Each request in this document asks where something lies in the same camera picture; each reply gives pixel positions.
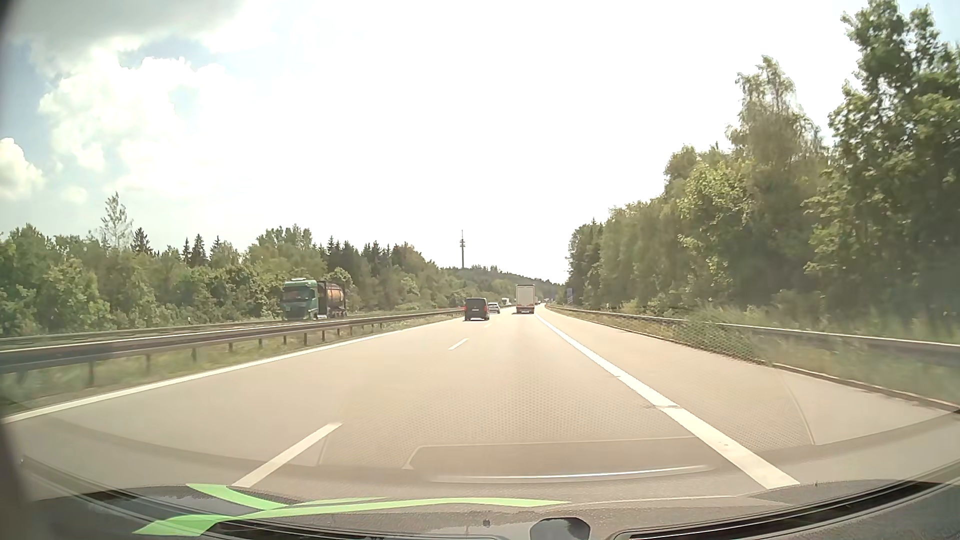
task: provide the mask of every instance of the windshield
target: windshield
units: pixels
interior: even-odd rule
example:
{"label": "windshield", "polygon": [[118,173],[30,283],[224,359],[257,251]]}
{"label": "windshield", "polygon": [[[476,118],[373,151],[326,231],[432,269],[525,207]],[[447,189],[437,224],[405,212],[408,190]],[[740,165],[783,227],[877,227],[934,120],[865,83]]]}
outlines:
{"label": "windshield", "polygon": [[310,300],[315,296],[316,291],[309,287],[287,287],[283,289],[282,300],[302,301]]}
{"label": "windshield", "polygon": [[958,5],[19,0],[11,462],[141,536],[600,540],[960,459]]}

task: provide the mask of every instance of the green truck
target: green truck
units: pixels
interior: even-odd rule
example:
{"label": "green truck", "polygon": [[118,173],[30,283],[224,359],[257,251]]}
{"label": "green truck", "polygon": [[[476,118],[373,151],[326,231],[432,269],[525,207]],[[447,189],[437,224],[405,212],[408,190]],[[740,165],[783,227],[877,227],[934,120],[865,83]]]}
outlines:
{"label": "green truck", "polygon": [[283,284],[280,307],[288,321],[346,317],[347,292],[337,283],[293,278]]}

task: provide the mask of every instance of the grass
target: grass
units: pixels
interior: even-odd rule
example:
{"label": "grass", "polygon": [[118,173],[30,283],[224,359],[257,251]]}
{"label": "grass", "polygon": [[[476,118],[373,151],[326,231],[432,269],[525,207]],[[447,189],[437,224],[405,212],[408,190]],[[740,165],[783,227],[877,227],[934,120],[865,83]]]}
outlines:
{"label": "grass", "polygon": [[51,367],[29,371],[23,380],[16,373],[0,375],[0,415],[14,414],[32,408],[80,399],[114,390],[138,386],[158,380],[168,380],[212,369],[251,362],[271,356],[293,353],[302,349],[335,343],[360,335],[413,328],[453,316],[460,313],[432,315],[408,321],[384,323],[383,329],[370,327],[364,331],[354,328],[325,331],[325,340],[321,340],[321,331],[307,333],[307,345],[303,344],[303,334],[291,334],[283,337],[263,339],[261,348],[256,339],[233,343],[232,352],[227,344],[199,347],[197,360],[194,361],[191,349],[182,349],[168,353],[151,355],[149,371],[145,356],[130,356],[100,360],[94,368],[94,384],[87,386],[88,364]]}
{"label": "grass", "polygon": [[[866,382],[960,404],[960,362],[957,367],[947,367],[924,361],[919,354],[878,352],[850,342],[836,341],[814,345],[809,341],[787,337],[758,336],[708,324],[707,320],[718,318],[715,312],[691,313],[690,322],[666,325],[602,312],[577,313],[563,311],[562,307],[559,311],[579,319],[671,339],[690,347],[741,360],[798,367],[841,379]],[[769,321],[766,321],[767,324],[759,324],[755,317],[754,320],[744,320],[747,317],[731,319],[732,317],[725,318],[724,322],[778,326],[769,324]]]}

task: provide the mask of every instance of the car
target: car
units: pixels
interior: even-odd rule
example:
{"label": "car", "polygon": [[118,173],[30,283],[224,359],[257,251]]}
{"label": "car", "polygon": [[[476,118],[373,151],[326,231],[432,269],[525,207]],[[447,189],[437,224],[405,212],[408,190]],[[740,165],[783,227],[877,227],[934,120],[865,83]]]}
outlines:
{"label": "car", "polygon": [[473,319],[490,320],[490,306],[486,298],[467,298],[464,302],[464,320]]}

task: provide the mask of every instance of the white truck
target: white truck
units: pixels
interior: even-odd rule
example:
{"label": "white truck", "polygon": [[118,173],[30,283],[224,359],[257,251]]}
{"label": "white truck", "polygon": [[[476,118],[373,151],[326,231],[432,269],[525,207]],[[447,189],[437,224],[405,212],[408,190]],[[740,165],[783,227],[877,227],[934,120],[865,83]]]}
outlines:
{"label": "white truck", "polygon": [[537,296],[533,285],[516,286],[516,312],[533,313],[537,305]]}

